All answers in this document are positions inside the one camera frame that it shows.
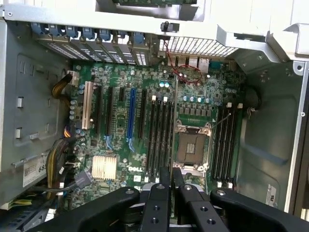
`red cable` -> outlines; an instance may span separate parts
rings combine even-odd
[[[170,60],[170,65],[171,65],[171,67],[172,67],[174,73],[179,77],[179,79],[180,79],[181,81],[184,81],[184,82],[186,82],[187,84],[192,84],[192,83],[198,83],[198,82],[202,79],[202,77],[203,77],[202,71],[201,71],[199,68],[197,68],[197,67],[184,64],[184,65],[181,65],[181,66],[178,66],[177,68],[175,68],[175,66],[174,66],[173,63],[172,63],[172,59],[171,59],[171,57],[170,57],[170,54],[169,54],[168,44],[167,44],[165,41],[164,41],[164,46],[166,47],[166,53],[167,53],[168,58],[169,58],[169,60]],[[180,76],[180,73],[178,72],[178,69],[181,68],[181,67],[192,68],[192,69],[195,69],[196,71],[199,71],[199,73],[200,73],[199,79],[196,80],[196,81],[188,81],[188,80],[184,79],[182,76]]]

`chipset heatsink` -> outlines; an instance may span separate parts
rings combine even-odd
[[[92,176],[95,180],[114,180],[116,178],[117,157],[94,156]]]

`cable connector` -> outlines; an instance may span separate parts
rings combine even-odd
[[[88,169],[85,169],[83,171],[81,171],[80,173],[78,173],[75,177],[75,183],[76,185],[80,188],[83,189],[84,187],[90,185],[94,179],[91,175],[91,173],[89,172]]]

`white label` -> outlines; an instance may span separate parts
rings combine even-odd
[[[47,156],[39,156],[24,163],[23,187],[46,175]]]
[[[268,190],[267,190],[267,196],[266,196],[266,202],[265,204],[274,207],[275,204],[275,199],[276,199],[276,188],[268,185]]]
[[[129,171],[133,171],[133,172],[139,172],[142,173],[143,169],[141,167],[137,168],[137,167],[128,167]]]
[[[141,181],[141,176],[140,176],[140,175],[135,175],[135,176],[133,177],[133,181],[134,181],[134,182],[140,182],[140,181]]]

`white pci slot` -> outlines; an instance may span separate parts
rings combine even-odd
[[[82,129],[90,129],[90,115],[93,94],[93,82],[85,82]]]

